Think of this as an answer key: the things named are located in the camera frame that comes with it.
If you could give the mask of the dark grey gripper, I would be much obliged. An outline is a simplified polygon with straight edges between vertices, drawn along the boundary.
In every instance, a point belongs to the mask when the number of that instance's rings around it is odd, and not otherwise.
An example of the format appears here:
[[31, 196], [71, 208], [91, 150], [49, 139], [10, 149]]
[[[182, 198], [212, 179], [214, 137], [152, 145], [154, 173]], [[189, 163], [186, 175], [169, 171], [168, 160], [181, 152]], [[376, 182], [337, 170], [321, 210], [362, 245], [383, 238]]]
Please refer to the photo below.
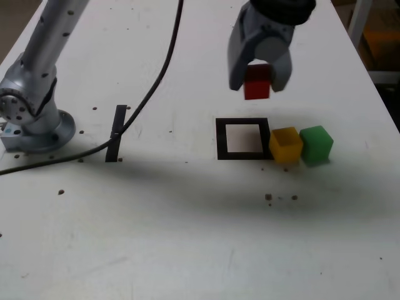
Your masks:
[[252, 4], [245, 4], [229, 38], [229, 88], [241, 88], [248, 64], [256, 58], [269, 64], [272, 90], [283, 91], [293, 70], [289, 50], [293, 34], [294, 26], [273, 21]]

